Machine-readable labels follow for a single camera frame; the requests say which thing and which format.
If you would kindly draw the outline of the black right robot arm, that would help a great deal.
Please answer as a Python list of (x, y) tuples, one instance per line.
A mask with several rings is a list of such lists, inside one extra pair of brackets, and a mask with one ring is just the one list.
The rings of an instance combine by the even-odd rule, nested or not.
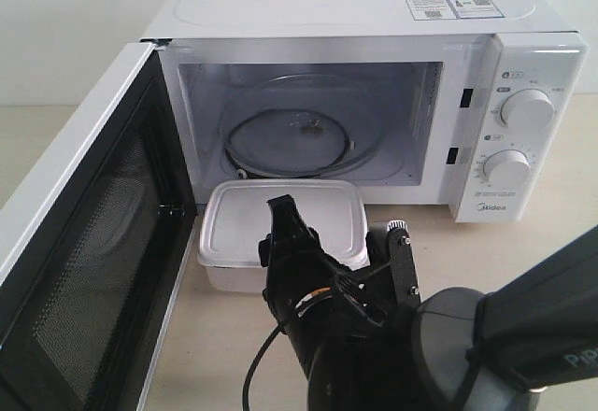
[(597, 375), (597, 233), (500, 290), (422, 299), (406, 224), (366, 234), (370, 263), (327, 254), (294, 199), (270, 199), (263, 297), (310, 410), (534, 410), (545, 387)]

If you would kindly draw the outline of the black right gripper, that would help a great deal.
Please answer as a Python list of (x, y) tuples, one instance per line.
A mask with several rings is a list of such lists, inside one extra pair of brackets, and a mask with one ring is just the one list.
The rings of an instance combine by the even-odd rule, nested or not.
[(263, 297), (291, 341), (310, 383), (356, 383), (373, 360), (369, 340), (383, 314), (374, 294), (360, 289), (383, 273), (383, 261), (357, 270), (327, 254), (307, 226), (295, 200), (285, 194), (267, 201), (271, 230), (258, 245), (267, 269)]

